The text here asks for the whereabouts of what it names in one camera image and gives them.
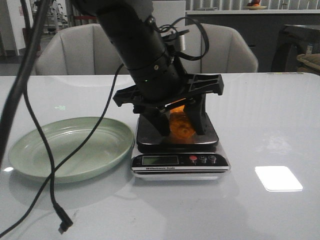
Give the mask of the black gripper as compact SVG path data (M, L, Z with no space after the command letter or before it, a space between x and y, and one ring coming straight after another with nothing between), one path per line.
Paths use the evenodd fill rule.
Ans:
M137 113L144 113L146 108L163 108L175 101L189 99L183 111L198 135L206 133L206 94L223 94L224 82L220 74L188 74L181 61L168 51L151 54L151 58L122 51L119 56L135 85L115 93L113 100L118 107L133 104L138 108ZM147 120L162 136L170 134L169 120L164 112L150 111Z

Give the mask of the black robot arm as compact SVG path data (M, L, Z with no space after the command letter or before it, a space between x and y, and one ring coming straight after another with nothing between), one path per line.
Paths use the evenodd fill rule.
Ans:
M206 94L223 93L222 77L186 72L181 60L196 61L201 57L176 47L179 32L161 36L174 25L156 25L150 0L75 0L73 5L82 14L97 18L134 81L133 86L114 95L118 106L131 103L133 111L163 136L170 134L169 110L183 106L195 132L206 133Z

